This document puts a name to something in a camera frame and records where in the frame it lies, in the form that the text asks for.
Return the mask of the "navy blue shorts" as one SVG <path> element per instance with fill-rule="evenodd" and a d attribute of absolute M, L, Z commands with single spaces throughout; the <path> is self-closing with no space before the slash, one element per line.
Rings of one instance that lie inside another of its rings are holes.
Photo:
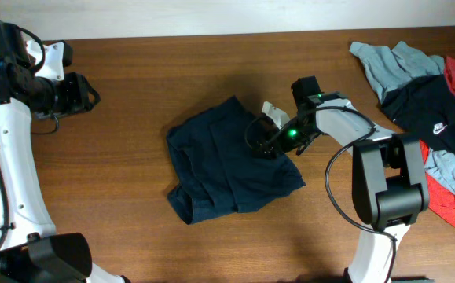
<path fill-rule="evenodd" d="M 166 136 L 178 184 L 171 207 L 187 225 L 248 213 L 304 187 L 286 156 L 254 156 L 250 144 L 264 134 L 255 116 L 230 97 L 170 129 Z"/>

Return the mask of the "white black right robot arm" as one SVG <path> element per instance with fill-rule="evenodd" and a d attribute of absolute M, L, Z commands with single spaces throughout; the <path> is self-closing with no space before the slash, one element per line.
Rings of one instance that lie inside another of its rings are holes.
<path fill-rule="evenodd" d="M 339 92 L 297 97 L 296 117 L 268 101 L 261 117 L 276 127 L 267 140 L 255 144 L 256 153 L 270 155 L 307 150 L 314 139 L 327 135 L 341 148 L 325 168 L 325 189 L 338 213 L 360 230 L 350 265 L 335 282 L 391 282 L 398 247 L 418 215 L 429 206 L 420 142 L 396 134 L 359 112 Z M 351 154 L 353 220 L 332 197 L 332 165 Z"/>

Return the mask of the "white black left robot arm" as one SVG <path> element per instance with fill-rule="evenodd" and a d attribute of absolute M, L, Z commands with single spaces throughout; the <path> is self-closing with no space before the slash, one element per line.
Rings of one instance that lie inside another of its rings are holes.
<path fill-rule="evenodd" d="M 122 282 L 100 268 L 80 233 L 59 234 L 31 148 L 31 121 L 91 110 L 99 97 L 64 68 L 66 42 L 0 40 L 0 282 Z"/>

